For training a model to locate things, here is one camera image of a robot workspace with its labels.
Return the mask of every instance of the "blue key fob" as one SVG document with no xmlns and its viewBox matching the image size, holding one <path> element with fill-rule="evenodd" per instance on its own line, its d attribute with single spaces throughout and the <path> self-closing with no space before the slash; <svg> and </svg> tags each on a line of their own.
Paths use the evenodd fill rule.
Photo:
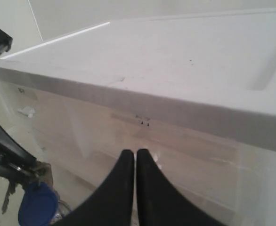
<svg viewBox="0 0 276 226">
<path fill-rule="evenodd" d="M 48 226 L 58 209 L 58 198 L 46 183 L 33 182 L 25 190 L 19 209 L 20 226 Z"/>
</svg>

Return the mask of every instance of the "floor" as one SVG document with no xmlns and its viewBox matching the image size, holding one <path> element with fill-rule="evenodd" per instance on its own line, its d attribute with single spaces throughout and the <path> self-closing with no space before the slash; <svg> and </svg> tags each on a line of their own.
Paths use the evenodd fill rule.
<svg viewBox="0 0 276 226">
<path fill-rule="evenodd" d="M 31 136 L 23 128 L 17 128 L 12 124 L 9 118 L 6 116 L 3 106 L 0 104 L 0 125 L 26 150 L 41 158 L 38 155 L 37 146 Z M 1 207 L 4 200 L 4 195 L 8 187 L 8 181 L 4 178 L 0 178 L 0 226 L 18 226 L 17 214 L 18 209 L 24 195 L 23 189 L 18 186 L 16 193 L 12 195 L 9 199 L 9 205 L 7 212 L 2 215 Z"/>
</svg>

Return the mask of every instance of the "white countertop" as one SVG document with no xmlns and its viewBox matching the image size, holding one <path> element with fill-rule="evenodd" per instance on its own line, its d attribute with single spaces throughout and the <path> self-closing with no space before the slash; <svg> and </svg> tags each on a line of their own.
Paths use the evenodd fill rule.
<svg viewBox="0 0 276 226">
<path fill-rule="evenodd" d="M 4 57 L 0 80 L 276 151 L 276 9 L 111 21 Z"/>
</svg>

